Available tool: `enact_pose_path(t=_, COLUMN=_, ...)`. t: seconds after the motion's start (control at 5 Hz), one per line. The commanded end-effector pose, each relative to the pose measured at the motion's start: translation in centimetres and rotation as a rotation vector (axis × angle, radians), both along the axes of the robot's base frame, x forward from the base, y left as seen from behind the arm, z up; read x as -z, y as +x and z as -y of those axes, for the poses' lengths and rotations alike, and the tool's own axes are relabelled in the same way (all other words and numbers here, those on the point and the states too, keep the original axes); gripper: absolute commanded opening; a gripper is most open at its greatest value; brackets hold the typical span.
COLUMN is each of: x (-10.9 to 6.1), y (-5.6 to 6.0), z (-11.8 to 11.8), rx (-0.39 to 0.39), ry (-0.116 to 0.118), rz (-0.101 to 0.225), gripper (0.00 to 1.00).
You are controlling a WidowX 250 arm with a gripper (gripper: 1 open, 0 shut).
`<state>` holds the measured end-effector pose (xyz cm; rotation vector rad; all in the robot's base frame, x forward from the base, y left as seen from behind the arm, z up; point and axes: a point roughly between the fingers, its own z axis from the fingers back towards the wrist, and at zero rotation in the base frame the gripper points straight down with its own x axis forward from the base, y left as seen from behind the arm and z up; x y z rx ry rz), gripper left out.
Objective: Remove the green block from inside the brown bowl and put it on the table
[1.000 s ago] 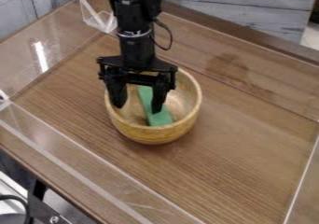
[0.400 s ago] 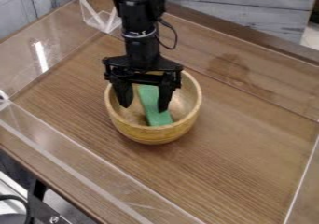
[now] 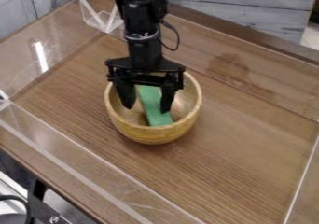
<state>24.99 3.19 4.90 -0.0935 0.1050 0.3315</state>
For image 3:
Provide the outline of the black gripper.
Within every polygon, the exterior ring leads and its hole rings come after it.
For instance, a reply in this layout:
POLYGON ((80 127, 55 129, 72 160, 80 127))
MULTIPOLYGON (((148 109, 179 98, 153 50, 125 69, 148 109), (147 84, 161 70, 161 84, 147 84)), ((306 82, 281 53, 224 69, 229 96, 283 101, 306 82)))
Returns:
POLYGON ((108 80, 113 82, 121 105, 131 109, 136 103, 135 85, 160 87, 160 112, 171 110, 175 95, 183 88, 185 68, 163 57, 160 39, 125 37, 128 56, 105 61, 108 80))

